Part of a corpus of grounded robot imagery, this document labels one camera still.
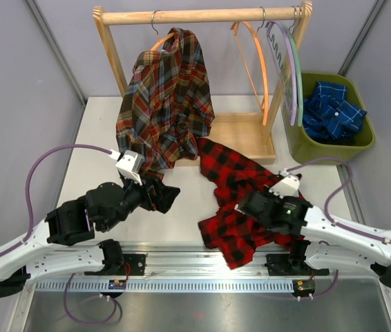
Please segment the brown multicolour plaid shirt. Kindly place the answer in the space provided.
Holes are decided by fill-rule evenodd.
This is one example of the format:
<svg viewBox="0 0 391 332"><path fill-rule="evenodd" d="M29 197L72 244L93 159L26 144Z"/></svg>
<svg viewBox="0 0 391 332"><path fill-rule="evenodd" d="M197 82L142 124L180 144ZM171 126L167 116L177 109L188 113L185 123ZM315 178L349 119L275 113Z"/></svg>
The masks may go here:
<svg viewBox="0 0 391 332"><path fill-rule="evenodd" d="M170 29L162 50L139 54L116 122L120 152L144 157L141 174L160 175L198 157L215 115L201 45L190 30Z"/></svg>

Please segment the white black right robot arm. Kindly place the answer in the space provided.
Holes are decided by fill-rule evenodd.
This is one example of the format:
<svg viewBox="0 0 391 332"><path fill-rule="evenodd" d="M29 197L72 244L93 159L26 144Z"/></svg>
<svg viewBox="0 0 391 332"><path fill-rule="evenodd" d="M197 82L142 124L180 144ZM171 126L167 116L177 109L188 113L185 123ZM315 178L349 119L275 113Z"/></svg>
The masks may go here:
<svg viewBox="0 0 391 332"><path fill-rule="evenodd" d="M297 239L287 262L292 272L366 270L391 288L391 230L328 216L306 200L272 192L250 192L236 209L271 232Z"/></svg>

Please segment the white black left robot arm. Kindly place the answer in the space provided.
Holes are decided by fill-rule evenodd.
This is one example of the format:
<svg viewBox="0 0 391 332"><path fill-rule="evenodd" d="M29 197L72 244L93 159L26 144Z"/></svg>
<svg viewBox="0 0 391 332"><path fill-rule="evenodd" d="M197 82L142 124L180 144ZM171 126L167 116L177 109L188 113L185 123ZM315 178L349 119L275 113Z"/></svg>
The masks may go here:
<svg viewBox="0 0 391 332"><path fill-rule="evenodd" d="M180 188L153 177L139 184L102 183L85 195L62 203L23 235L0 247L0 298L21 292L25 285L58 275L117 275L127 273L120 243L100 241L85 248L96 233L112 230L135 209L167 213Z"/></svg>

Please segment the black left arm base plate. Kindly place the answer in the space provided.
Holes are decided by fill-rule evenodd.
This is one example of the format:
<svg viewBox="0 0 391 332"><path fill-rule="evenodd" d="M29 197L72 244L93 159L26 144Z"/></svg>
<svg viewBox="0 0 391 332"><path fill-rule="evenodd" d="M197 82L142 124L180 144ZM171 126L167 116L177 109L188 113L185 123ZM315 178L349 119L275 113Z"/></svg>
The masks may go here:
<svg viewBox="0 0 391 332"><path fill-rule="evenodd" d="M140 253L128 253L123 255L123 264L120 262L106 264L101 271L84 272L85 275L105 276L121 275L128 273L131 276L143 276L146 267L146 255Z"/></svg>

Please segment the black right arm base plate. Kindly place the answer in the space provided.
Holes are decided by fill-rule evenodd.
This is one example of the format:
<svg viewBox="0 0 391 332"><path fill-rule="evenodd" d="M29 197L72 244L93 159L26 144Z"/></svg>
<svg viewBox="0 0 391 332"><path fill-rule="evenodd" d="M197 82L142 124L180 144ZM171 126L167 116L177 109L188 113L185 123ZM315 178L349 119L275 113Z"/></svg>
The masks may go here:
<svg viewBox="0 0 391 332"><path fill-rule="evenodd" d="M292 260L289 254L268 254L265 256L265 267L269 276L292 277L292 276L328 276L330 271L313 269L303 261Z"/></svg>

